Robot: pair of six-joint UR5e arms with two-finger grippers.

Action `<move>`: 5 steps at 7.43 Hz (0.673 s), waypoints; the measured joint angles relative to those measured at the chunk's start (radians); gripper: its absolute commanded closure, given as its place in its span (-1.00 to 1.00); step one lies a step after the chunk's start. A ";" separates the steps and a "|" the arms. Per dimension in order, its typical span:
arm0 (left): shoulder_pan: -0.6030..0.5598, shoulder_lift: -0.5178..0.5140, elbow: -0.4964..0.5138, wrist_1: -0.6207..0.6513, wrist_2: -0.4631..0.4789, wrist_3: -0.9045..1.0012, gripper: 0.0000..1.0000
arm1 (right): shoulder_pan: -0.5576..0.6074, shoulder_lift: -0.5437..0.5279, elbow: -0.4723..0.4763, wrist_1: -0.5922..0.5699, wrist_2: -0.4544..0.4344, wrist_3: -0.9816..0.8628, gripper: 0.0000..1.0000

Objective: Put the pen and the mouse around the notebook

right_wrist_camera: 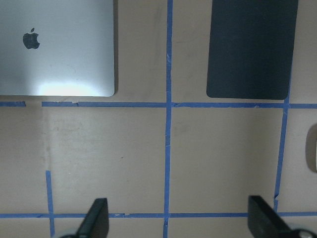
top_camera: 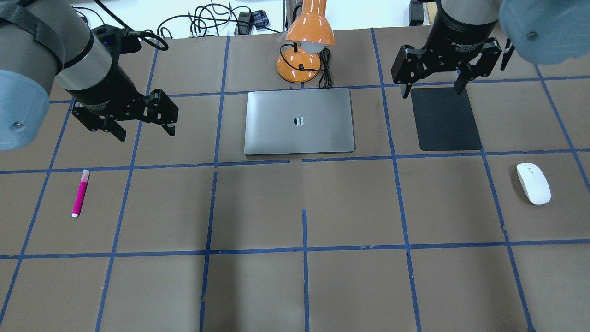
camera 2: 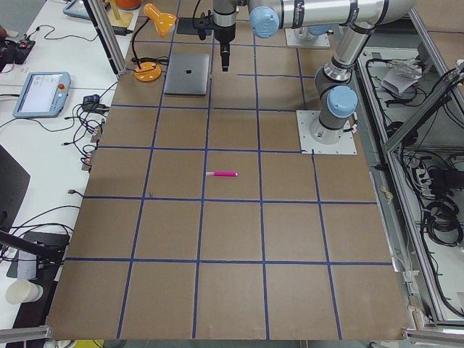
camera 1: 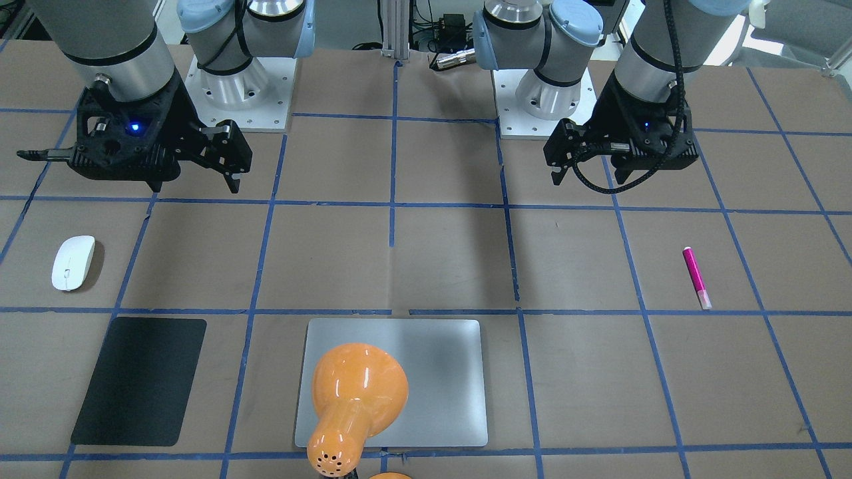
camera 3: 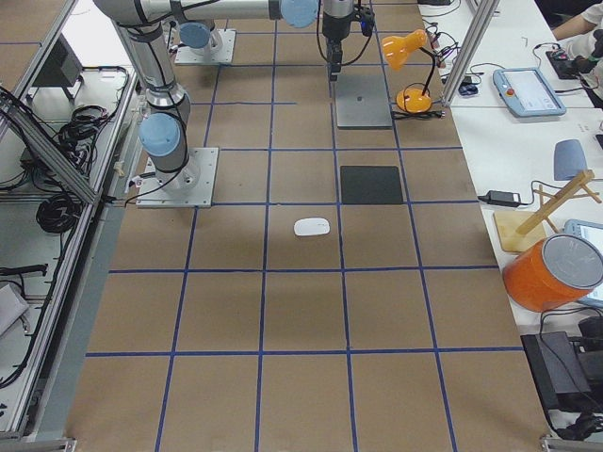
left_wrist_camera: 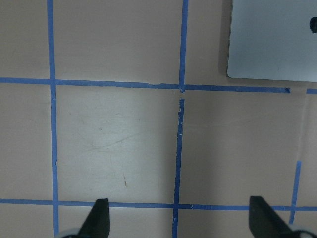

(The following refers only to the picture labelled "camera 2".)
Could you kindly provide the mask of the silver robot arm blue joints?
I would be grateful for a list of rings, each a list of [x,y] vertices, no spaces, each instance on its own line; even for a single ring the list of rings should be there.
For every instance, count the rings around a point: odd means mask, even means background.
[[[269,38],[280,29],[342,25],[346,28],[331,60],[316,73],[315,86],[322,110],[320,124],[337,131],[355,112],[357,94],[348,86],[352,69],[378,25],[406,15],[414,1],[214,1],[217,26],[236,26],[236,10],[247,7],[253,34]]]

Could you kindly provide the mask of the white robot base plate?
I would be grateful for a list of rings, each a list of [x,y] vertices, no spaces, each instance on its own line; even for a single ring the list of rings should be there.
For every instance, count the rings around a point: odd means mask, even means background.
[[[303,154],[356,155],[354,133],[350,120],[340,130],[327,130],[319,122],[318,110],[297,110],[299,143]]]

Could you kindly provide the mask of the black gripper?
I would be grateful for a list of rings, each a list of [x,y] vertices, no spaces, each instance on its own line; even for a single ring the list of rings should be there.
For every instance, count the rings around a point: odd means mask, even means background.
[[[220,43],[222,71],[228,71],[230,65],[230,43],[236,37],[236,26],[219,27],[215,29],[215,39]]]

